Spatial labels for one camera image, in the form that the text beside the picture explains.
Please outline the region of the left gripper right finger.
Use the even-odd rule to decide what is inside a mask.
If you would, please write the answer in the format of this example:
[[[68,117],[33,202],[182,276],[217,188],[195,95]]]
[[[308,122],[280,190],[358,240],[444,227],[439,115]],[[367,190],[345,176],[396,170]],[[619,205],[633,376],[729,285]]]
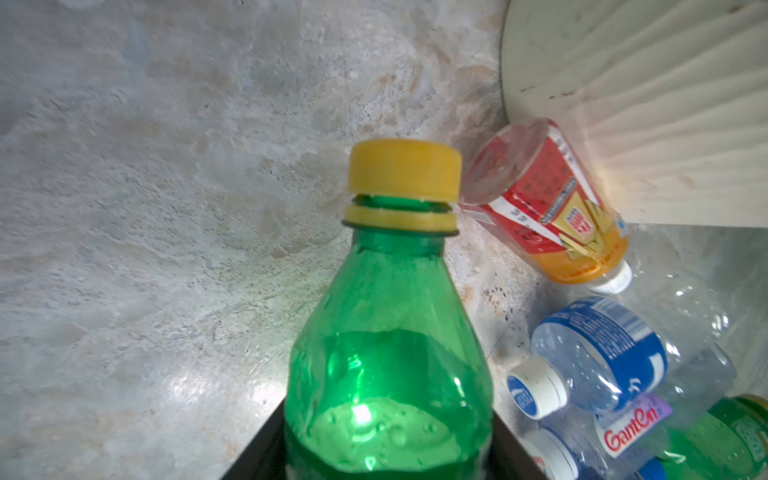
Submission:
[[[546,480],[546,476],[498,413],[494,413],[493,417],[488,478],[490,480]]]

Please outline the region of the green bottle yellow cap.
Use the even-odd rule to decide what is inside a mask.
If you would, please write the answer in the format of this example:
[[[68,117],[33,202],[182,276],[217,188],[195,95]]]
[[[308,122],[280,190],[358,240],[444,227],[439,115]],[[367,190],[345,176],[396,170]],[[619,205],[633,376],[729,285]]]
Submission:
[[[691,426],[673,430],[658,456],[667,479],[756,479],[767,471],[767,400],[723,398]]]
[[[444,260],[461,172],[443,144],[352,148],[351,249],[290,354],[289,478],[485,476],[493,383]]]

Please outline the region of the red yellow label bottle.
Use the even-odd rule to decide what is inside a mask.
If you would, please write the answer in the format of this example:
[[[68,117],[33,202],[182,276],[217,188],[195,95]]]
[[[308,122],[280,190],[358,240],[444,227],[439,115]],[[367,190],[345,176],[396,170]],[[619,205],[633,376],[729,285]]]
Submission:
[[[502,128],[465,168],[459,205],[547,279],[618,294],[632,281],[629,236],[558,125]]]

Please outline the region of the blue label bottle white cap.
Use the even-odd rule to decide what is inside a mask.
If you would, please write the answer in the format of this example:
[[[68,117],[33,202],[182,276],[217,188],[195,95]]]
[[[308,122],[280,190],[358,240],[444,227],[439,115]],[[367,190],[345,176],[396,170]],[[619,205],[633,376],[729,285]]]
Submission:
[[[654,390],[729,327],[720,296],[682,277],[616,296],[582,297],[536,326],[530,355],[509,371],[507,389],[534,420],[568,406],[615,412]]]

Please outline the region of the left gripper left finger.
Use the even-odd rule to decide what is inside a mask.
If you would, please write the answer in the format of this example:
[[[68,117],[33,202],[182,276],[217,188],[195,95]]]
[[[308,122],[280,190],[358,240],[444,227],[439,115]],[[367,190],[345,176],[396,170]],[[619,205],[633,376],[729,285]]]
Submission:
[[[284,403],[278,404],[222,480],[287,479]]]

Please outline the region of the clear Ganten bottle white cap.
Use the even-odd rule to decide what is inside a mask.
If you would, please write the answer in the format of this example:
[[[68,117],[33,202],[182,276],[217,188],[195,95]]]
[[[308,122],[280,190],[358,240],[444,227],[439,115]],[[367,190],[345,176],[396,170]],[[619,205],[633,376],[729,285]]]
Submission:
[[[621,410],[594,415],[568,407],[546,417],[520,443],[546,478],[625,479],[722,399],[737,373],[717,345],[672,372]]]

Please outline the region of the cream ribbed waste bin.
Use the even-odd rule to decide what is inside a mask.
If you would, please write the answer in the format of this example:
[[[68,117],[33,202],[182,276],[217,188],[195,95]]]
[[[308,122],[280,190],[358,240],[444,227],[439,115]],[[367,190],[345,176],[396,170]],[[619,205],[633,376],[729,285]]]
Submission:
[[[626,220],[766,225],[765,2],[513,1],[501,78]]]

